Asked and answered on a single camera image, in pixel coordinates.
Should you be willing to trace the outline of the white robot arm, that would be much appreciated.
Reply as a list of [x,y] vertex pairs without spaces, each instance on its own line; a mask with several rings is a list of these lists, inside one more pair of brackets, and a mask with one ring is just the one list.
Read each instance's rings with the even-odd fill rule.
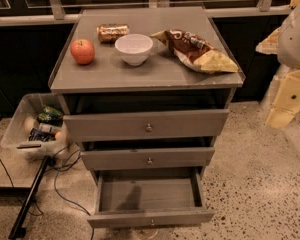
[[280,129],[300,111],[300,1],[280,26],[277,56],[289,72],[280,79],[266,124]]

